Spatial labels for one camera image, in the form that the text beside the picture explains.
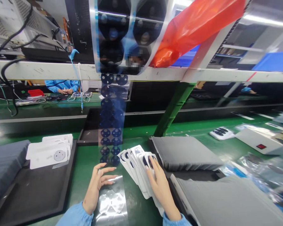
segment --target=hand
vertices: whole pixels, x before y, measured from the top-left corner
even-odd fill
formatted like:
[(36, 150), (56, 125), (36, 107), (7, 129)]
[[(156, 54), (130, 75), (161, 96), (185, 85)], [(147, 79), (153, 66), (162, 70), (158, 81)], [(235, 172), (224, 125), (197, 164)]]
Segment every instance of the hand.
[(61, 89), (58, 89), (58, 92), (61, 93), (61, 94), (63, 94), (63, 95), (66, 95), (66, 94), (67, 94), (66, 92), (64, 92), (64, 91), (61, 90)]
[(67, 89), (65, 92), (67, 92), (68, 94), (73, 94), (73, 90), (72, 89)]
[(180, 221), (181, 214), (174, 203), (166, 175), (156, 159), (153, 159), (152, 156), (150, 156), (150, 161), (155, 171), (156, 180), (154, 179), (149, 167), (146, 166), (146, 170), (154, 195), (164, 208), (169, 220)]
[(110, 179), (114, 179), (117, 177), (117, 175), (106, 175), (103, 176), (104, 173), (111, 172), (116, 169), (116, 167), (107, 167), (100, 169), (101, 167), (104, 167), (106, 163), (100, 163), (96, 165), (93, 168), (92, 171), (92, 177), (90, 180), (90, 184), (87, 190), (87, 193), (85, 195), (84, 201), (83, 201), (83, 208), (91, 215), (95, 207), (97, 206), (97, 200), (98, 200), (98, 191), (101, 189), (103, 185), (111, 185), (114, 183), (114, 181), (108, 181)]

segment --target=finger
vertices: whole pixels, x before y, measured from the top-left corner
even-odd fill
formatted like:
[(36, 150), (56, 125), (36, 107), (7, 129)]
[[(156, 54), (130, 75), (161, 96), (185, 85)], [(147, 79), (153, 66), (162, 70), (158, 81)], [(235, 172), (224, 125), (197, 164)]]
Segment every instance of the finger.
[(115, 179), (117, 175), (105, 175), (101, 177), (101, 182), (104, 182), (105, 180)]
[(100, 163), (100, 164), (97, 164), (94, 168), (93, 168), (93, 171), (92, 171), (92, 176), (95, 176), (97, 175), (97, 172), (100, 168), (104, 167), (107, 163)]
[(112, 172), (115, 169), (116, 169), (116, 167), (106, 167), (106, 168), (103, 168), (103, 169), (101, 169), (100, 176), (103, 176), (103, 174), (105, 174), (107, 172)]
[(156, 163), (154, 162), (152, 156), (150, 156), (149, 159), (150, 159), (150, 161), (151, 161), (151, 163), (152, 163), (152, 166), (153, 166), (153, 169), (154, 169), (155, 174), (158, 173), (158, 172), (159, 172), (159, 168), (157, 167)]
[(146, 166), (146, 172), (147, 172), (147, 175), (149, 177), (149, 181), (150, 181), (151, 187), (153, 188), (153, 187), (157, 186), (157, 183), (156, 183), (156, 181), (155, 181), (155, 179), (154, 179), (154, 177), (152, 175), (152, 172), (149, 169), (149, 167), (147, 167), (147, 166)]
[(161, 168), (160, 164), (158, 163), (158, 161), (157, 161), (155, 158), (153, 159), (153, 161), (156, 163), (157, 168), (158, 168), (159, 170), (163, 170), (163, 169)]
[(106, 180), (106, 181), (104, 181), (104, 182), (102, 182), (102, 186), (103, 185), (112, 185), (112, 184), (114, 184), (115, 182), (114, 181), (108, 181), (108, 180)]

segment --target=blue bin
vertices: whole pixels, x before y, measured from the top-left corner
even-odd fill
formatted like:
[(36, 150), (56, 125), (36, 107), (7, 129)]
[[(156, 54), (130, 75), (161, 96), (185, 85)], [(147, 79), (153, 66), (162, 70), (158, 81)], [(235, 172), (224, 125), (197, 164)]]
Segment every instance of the blue bin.
[(283, 72), (283, 52), (267, 53), (252, 70)]
[(192, 60), (194, 59), (194, 56), (196, 55), (196, 52), (199, 49), (199, 46), (196, 46), (191, 51), (179, 57), (178, 60), (172, 65), (172, 67), (189, 67)]

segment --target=red plastic bag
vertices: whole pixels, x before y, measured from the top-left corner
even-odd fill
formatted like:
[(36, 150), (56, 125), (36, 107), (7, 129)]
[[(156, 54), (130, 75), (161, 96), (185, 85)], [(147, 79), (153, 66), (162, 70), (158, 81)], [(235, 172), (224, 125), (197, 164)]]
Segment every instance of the red plastic bag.
[(151, 67), (169, 67), (244, 14), (245, 0), (195, 0), (171, 20)]

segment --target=white box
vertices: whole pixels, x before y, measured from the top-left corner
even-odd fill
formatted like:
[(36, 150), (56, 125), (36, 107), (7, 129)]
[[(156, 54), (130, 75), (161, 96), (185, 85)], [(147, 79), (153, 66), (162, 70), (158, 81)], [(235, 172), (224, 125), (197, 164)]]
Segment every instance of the white box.
[(281, 155), (283, 144), (272, 138), (275, 135), (264, 128), (245, 128), (236, 134), (236, 138), (262, 154)]

